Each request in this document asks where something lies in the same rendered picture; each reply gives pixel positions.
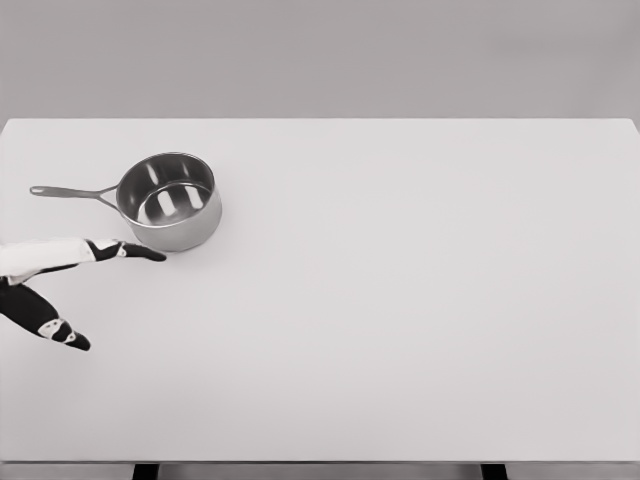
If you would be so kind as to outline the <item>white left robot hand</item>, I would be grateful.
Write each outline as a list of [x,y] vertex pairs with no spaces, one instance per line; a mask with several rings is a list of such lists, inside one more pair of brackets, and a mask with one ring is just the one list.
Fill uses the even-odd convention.
[[76,331],[27,282],[38,275],[114,258],[163,262],[167,256],[119,239],[74,237],[0,244],[0,315],[38,338],[88,351],[91,349],[89,339]]

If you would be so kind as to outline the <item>steel saucepan with long handle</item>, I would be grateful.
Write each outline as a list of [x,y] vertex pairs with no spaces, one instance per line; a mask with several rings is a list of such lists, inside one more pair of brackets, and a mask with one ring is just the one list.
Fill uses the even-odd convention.
[[96,200],[125,220],[140,243],[162,252],[196,248],[217,230],[223,214],[218,183],[202,159],[182,152],[147,157],[101,190],[36,185],[34,196]]

